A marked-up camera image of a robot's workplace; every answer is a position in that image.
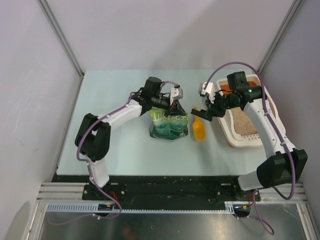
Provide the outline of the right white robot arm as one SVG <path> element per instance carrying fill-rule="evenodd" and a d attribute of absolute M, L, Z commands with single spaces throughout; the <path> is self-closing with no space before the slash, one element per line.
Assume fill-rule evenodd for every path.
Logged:
<path fill-rule="evenodd" d="M 207 108 L 192 110 L 191 113 L 212 121 L 214 117 L 223 118 L 228 110 L 240 108 L 252 121 L 266 156 L 255 171 L 238 177 L 238 183 L 230 188 L 231 196 L 242 201 L 249 190 L 295 183 L 306 165 L 306 151 L 298 150 L 280 128 L 262 86 L 251 86 L 243 71 L 229 74 L 226 79 L 230 89 L 227 94 L 216 89 L 211 82 L 202 83 L 199 95 L 205 98 Z"/>

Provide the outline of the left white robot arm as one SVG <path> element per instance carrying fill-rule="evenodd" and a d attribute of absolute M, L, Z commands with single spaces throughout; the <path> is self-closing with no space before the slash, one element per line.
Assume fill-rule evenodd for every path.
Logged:
<path fill-rule="evenodd" d="M 138 118 L 152 108 L 164 110 L 166 116 L 182 116 L 185 111 L 179 100 L 183 89 L 173 81 L 162 81 L 150 76 L 143 87 L 129 94 L 127 102 L 113 111 L 101 115 L 86 114 L 83 117 L 74 144 L 76 158 L 85 162 L 89 180 L 95 185 L 93 194 L 100 200 L 110 196 L 110 180 L 105 166 L 105 156 L 110 148 L 111 132 L 126 122 Z"/>

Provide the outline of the green litter bag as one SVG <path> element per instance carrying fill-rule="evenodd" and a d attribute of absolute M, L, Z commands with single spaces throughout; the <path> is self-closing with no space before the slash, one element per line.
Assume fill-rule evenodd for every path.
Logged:
<path fill-rule="evenodd" d="M 177 140 L 186 137 L 189 133 L 189 115 L 165 115 L 165 111 L 152 108 L 149 111 L 151 125 L 149 135 L 154 139 Z"/>

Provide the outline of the black bag clip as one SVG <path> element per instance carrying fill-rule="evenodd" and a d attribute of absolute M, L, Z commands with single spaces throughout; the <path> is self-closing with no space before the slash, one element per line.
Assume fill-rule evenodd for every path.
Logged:
<path fill-rule="evenodd" d="M 182 121 L 188 118 L 188 113 L 183 108 L 175 107 L 169 112 L 169 120 Z"/>

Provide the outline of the orange plastic scoop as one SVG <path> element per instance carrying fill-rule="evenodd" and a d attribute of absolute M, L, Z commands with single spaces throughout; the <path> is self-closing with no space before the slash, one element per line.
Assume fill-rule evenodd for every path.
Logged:
<path fill-rule="evenodd" d="M 193 130 L 193 135 L 197 141 L 202 142 L 205 140 L 205 137 L 206 137 L 205 126 L 204 126 L 204 123 L 200 120 L 200 118 L 197 115 L 194 115 L 192 130 Z"/>

